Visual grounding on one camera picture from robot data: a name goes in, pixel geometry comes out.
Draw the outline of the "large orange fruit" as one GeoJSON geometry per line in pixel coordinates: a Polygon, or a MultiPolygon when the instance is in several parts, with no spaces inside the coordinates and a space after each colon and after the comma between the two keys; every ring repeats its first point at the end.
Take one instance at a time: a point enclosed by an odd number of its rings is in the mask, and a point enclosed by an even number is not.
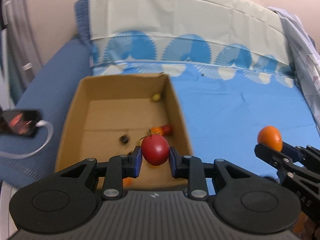
{"type": "Polygon", "coordinates": [[[133,181],[132,178],[123,179],[123,187],[124,188],[130,187],[132,185],[132,181],[133,181]]]}

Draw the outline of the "red small fruit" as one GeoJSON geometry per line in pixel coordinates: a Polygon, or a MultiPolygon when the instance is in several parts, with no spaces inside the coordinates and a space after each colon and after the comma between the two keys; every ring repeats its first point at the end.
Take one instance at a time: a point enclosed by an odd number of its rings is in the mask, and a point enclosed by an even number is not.
{"type": "Polygon", "coordinates": [[[152,166],[161,166],[169,158],[169,143],[160,133],[149,129],[148,135],[141,139],[142,156],[152,166]]]}

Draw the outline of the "red cherry tomato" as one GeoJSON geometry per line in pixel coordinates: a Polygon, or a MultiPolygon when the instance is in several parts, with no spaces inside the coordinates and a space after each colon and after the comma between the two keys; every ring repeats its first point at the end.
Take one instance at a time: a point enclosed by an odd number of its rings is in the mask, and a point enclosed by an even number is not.
{"type": "Polygon", "coordinates": [[[166,124],[162,126],[162,132],[164,136],[171,136],[172,135],[172,126],[170,124],[166,124]]]}

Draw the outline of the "yellow-green small fruit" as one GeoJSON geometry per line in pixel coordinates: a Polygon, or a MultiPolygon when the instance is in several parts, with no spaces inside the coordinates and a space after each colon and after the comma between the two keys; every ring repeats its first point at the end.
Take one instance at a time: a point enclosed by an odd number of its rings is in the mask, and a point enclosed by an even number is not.
{"type": "Polygon", "coordinates": [[[160,93],[156,93],[151,97],[151,101],[153,102],[159,102],[161,100],[162,96],[160,93]]]}

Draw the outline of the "brown cardboard box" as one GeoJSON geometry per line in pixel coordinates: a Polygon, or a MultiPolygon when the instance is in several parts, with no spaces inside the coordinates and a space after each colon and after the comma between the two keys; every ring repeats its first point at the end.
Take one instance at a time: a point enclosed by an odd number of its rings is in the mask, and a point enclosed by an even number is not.
{"type": "MultiPolygon", "coordinates": [[[[152,127],[172,126],[170,146],[192,155],[183,113],[170,77],[165,74],[92,76],[82,79],[74,94],[63,128],[55,169],[61,171],[83,160],[103,163],[128,154],[152,127]],[[159,102],[151,97],[160,93],[159,102]],[[129,143],[119,138],[127,135],[129,143]]],[[[169,163],[152,166],[143,160],[139,176],[128,190],[178,190],[183,178],[171,175],[169,163]]]]}

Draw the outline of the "blue sofa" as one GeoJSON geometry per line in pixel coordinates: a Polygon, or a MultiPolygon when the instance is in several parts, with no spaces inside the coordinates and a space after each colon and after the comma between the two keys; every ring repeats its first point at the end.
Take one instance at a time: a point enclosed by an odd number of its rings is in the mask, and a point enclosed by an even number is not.
{"type": "Polygon", "coordinates": [[[80,80],[91,75],[89,57],[89,49],[76,36],[62,46],[30,83],[16,107],[40,110],[42,119],[53,125],[53,136],[29,158],[1,158],[1,181],[20,189],[54,173],[72,98],[80,80]]]}

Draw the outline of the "black smartphone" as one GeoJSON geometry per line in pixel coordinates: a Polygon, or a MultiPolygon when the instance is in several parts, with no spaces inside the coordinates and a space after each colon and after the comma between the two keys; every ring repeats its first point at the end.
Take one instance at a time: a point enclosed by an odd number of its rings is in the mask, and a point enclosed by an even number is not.
{"type": "Polygon", "coordinates": [[[38,109],[10,109],[1,111],[1,134],[33,137],[36,124],[42,119],[38,109]]]}

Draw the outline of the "blue patterned sheet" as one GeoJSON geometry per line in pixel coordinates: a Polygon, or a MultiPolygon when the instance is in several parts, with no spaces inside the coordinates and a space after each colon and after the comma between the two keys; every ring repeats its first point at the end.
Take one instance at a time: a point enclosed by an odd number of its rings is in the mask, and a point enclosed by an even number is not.
{"type": "Polygon", "coordinates": [[[249,0],[78,0],[75,18],[95,76],[171,77],[195,154],[258,174],[259,129],[319,146],[279,16],[249,0]]]}

